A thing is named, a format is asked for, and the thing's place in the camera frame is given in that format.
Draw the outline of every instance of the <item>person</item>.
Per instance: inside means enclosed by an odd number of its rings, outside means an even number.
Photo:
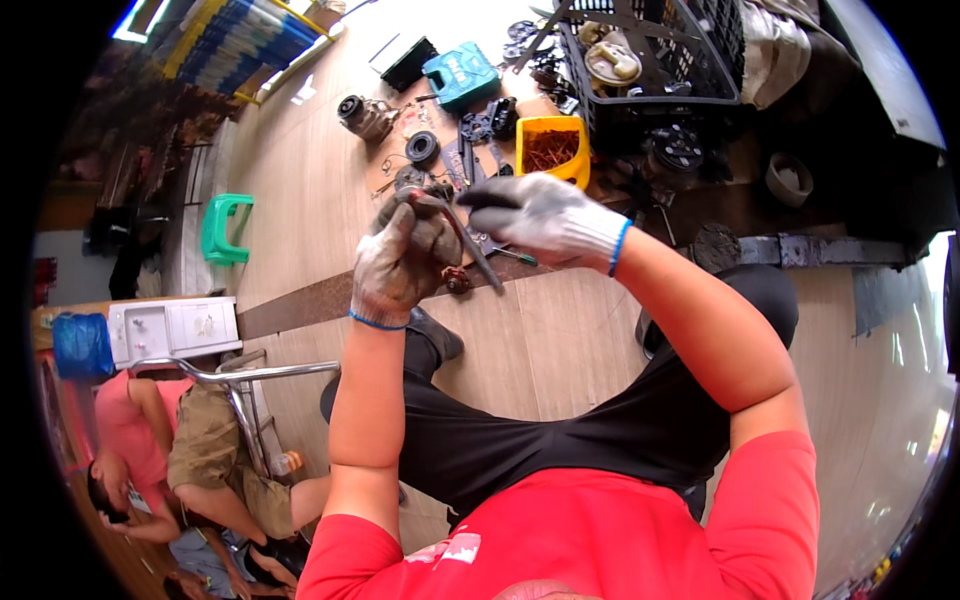
[[[494,239],[616,278],[666,342],[574,419],[467,407],[430,383],[462,340],[417,308],[444,263],[440,236],[416,239],[418,215],[386,205],[386,227],[381,213],[358,246],[343,370],[322,397],[331,486],[298,597],[810,597],[819,504],[786,349],[789,278],[711,276],[545,174],[494,178],[460,204]],[[705,481],[728,449],[702,527]],[[451,507],[450,536],[407,557],[398,477]]]
[[[300,575],[304,553],[285,539],[320,516],[327,478],[292,488],[257,475],[227,395],[187,377],[132,378],[124,370],[94,398],[99,449],[87,472],[90,500],[108,529],[154,543],[180,536],[171,505],[229,528]],[[152,512],[129,525],[130,483]]]
[[[178,568],[164,578],[164,588],[175,586],[198,600],[283,596],[293,598],[297,579],[277,561],[260,555],[229,529],[191,527],[167,546]]]

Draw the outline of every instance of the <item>wall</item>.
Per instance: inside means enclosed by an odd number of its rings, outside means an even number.
[[[110,300],[109,281],[115,257],[83,255],[82,231],[43,231],[34,238],[34,258],[57,259],[57,285],[49,305]]]

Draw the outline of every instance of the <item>gray work glove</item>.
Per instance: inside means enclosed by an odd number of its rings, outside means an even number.
[[[544,262],[573,261],[610,276],[630,225],[577,186],[545,173],[491,178],[457,202],[473,207],[470,224],[478,231],[518,244]]]
[[[437,291],[444,268],[460,264],[462,247],[441,213],[443,202],[394,194],[357,245],[350,316],[381,329],[402,329],[410,309]]]

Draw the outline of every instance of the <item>screwdriver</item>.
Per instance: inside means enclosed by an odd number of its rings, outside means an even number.
[[[506,250],[503,250],[502,248],[496,248],[496,247],[494,247],[493,249],[496,250],[497,252],[500,252],[501,254],[512,256],[513,258],[519,260],[524,264],[530,265],[531,267],[537,266],[537,259],[531,256],[530,254],[524,254],[524,253],[516,254],[514,252],[506,251]]]

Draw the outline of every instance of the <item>stool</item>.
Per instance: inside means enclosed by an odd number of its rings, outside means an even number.
[[[204,258],[210,262],[231,266],[235,262],[250,260],[250,250],[237,248],[227,241],[227,217],[232,217],[238,204],[253,205],[253,196],[245,194],[220,194],[210,200],[204,213],[204,229],[200,238],[200,249]],[[246,218],[237,229],[239,233],[246,224]]]

